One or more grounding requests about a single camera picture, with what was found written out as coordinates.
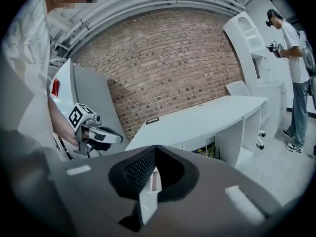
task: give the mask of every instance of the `baseboard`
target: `baseboard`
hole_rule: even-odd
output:
[[[286,111],[287,112],[292,112],[292,108],[286,108]],[[311,117],[311,118],[314,118],[314,119],[316,119],[316,113],[310,113],[310,112],[308,112],[308,116],[309,117]]]

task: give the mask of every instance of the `blue jeans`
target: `blue jeans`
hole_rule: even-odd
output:
[[[307,96],[310,92],[310,80],[304,83],[293,83],[293,109],[292,122],[288,133],[295,135],[294,145],[302,148],[305,142],[305,135],[308,122]]]

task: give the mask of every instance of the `floor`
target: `floor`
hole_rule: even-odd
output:
[[[304,150],[301,154],[285,148],[282,130],[288,129],[291,114],[286,113],[275,138],[262,138],[265,148],[257,148],[250,162],[237,166],[243,174],[267,189],[281,205],[300,196],[315,171],[316,119],[309,118]]]

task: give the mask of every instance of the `white chair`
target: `white chair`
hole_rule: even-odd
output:
[[[232,96],[250,96],[249,90],[243,81],[234,81],[230,84],[227,84],[226,89],[229,91],[229,93]],[[266,115],[261,114],[260,126],[262,126],[262,124],[266,122],[269,116],[270,116],[270,113],[267,113]],[[259,136],[265,137],[266,136],[265,131],[259,130],[259,135],[258,135],[259,148],[263,150],[265,146]]]

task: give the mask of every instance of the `chair backrest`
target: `chair backrest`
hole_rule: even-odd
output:
[[[250,96],[250,92],[243,81],[234,81],[226,85],[232,96]]]

